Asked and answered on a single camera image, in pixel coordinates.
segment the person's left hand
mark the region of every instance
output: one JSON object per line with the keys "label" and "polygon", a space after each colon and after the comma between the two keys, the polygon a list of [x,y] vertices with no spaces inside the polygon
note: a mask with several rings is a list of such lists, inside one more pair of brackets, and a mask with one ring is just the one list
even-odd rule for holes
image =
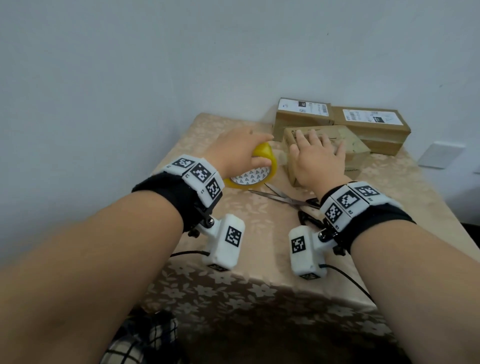
{"label": "person's left hand", "polygon": [[254,133],[252,127],[235,128],[220,134],[203,154],[216,168],[220,176],[231,178],[254,168],[270,167],[272,161],[263,157],[252,157],[257,145],[273,139],[273,135]]}

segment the dark floor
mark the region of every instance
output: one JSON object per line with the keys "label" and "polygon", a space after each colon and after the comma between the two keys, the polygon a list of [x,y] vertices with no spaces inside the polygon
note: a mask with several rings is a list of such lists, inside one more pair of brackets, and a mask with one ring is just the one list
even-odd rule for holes
{"label": "dark floor", "polygon": [[462,224],[467,233],[473,239],[475,244],[480,248],[480,226],[472,224]]}

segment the hand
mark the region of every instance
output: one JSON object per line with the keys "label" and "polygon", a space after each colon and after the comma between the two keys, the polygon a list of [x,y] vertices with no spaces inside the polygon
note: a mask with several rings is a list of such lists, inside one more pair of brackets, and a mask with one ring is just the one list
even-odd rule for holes
{"label": "hand", "polygon": [[338,146],[336,155],[326,134],[318,139],[315,130],[310,130],[308,138],[297,130],[297,144],[290,146],[293,171],[298,182],[313,190],[321,199],[332,188],[351,182],[345,173],[345,142]]}
{"label": "hand", "polygon": [[232,129],[220,134],[205,151],[203,157],[225,178],[237,177],[254,168],[270,167],[272,161],[252,157],[257,145],[273,139],[273,135],[254,133],[250,126]]}

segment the person's left arm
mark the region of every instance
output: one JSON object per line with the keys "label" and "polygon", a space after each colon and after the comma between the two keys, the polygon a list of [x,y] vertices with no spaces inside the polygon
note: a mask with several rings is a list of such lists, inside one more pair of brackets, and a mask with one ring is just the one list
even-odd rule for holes
{"label": "person's left arm", "polygon": [[[252,158],[271,140],[238,128],[203,154],[229,178],[270,160]],[[164,197],[129,194],[64,229],[0,271],[3,361],[97,363],[133,305],[175,249],[183,221]]]}

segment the scissors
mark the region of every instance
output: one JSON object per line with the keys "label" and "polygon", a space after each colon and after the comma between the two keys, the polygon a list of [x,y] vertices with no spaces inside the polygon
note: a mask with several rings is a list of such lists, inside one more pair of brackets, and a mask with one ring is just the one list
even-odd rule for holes
{"label": "scissors", "polygon": [[254,190],[249,190],[250,192],[254,194],[258,194],[260,196],[268,197],[271,198],[272,200],[280,201],[285,204],[289,204],[292,206],[294,209],[298,210],[298,216],[300,220],[300,224],[306,225],[306,222],[309,221],[316,227],[320,229],[324,229],[325,225],[318,219],[314,218],[313,216],[307,214],[305,211],[303,211],[300,207],[302,206],[308,206],[308,207],[313,207],[316,208],[317,210],[320,209],[320,204],[318,202],[318,198],[309,198],[306,201],[301,201],[301,200],[295,200],[291,197],[289,197],[287,194],[283,193],[283,191],[279,190],[275,186],[265,183],[265,186],[267,186],[269,189],[271,189],[273,192],[276,194],[268,194],[266,192],[261,192],[261,191],[254,191]]}

